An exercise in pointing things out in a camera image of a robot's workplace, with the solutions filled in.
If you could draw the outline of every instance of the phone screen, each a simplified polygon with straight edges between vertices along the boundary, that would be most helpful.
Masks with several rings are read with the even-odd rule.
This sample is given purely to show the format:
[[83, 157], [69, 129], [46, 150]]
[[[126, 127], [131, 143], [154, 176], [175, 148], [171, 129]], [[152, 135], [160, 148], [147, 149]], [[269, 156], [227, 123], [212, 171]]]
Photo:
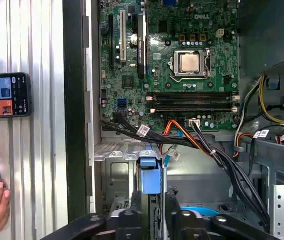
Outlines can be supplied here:
[[0, 74], [0, 118], [30, 114], [30, 77], [25, 73]]

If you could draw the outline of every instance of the pcie slot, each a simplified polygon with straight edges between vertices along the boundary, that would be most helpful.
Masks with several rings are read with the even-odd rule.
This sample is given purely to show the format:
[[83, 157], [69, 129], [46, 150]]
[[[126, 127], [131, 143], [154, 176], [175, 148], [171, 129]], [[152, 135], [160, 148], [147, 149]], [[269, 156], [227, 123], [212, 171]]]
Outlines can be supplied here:
[[126, 14], [125, 10], [120, 10], [120, 61], [126, 62]]
[[110, 68], [114, 67], [114, 20], [113, 15], [108, 15], [108, 64]]
[[179, 101], [236, 101], [237, 92], [152, 92], [146, 97], [147, 101], [179, 102]]
[[150, 112], [169, 113], [169, 112], [237, 112], [235, 104], [230, 103], [201, 103], [201, 104], [154, 104]]

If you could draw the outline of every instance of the screw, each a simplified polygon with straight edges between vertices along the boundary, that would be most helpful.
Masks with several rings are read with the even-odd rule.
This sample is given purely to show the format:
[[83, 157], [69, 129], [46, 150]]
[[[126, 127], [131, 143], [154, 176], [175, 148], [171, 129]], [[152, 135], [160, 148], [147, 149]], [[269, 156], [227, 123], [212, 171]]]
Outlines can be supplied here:
[[227, 222], [226, 218], [224, 218], [224, 217], [222, 217], [222, 216], [217, 216], [216, 219], [217, 219], [219, 222], [221, 222], [221, 223], [226, 223], [226, 222]]

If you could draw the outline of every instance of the blue sata port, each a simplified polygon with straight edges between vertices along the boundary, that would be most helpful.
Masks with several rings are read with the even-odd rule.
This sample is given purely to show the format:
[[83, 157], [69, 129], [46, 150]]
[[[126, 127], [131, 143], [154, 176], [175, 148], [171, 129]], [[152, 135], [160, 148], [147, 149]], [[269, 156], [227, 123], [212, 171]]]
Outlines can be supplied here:
[[127, 107], [127, 99], [126, 98], [118, 98], [117, 99], [117, 107], [118, 108], [126, 108]]

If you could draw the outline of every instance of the black round object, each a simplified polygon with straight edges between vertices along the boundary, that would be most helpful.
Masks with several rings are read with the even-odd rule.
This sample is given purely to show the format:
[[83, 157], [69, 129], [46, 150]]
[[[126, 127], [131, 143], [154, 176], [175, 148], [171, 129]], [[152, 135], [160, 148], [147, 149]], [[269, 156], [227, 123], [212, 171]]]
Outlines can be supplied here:
[[172, 84], [170, 82], [167, 82], [164, 86], [166, 89], [170, 89], [172, 87]]
[[212, 88], [214, 87], [214, 84], [213, 84], [211, 81], [209, 81], [209, 82], [207, 83], [207, 87], [208, 87], [209, 89], [212, 89]]
[[164, 44], [165, 44], [165, 46], [169, 47], [169, 46], [171, 46], [171, 41], [170, 40], [166, 40]]

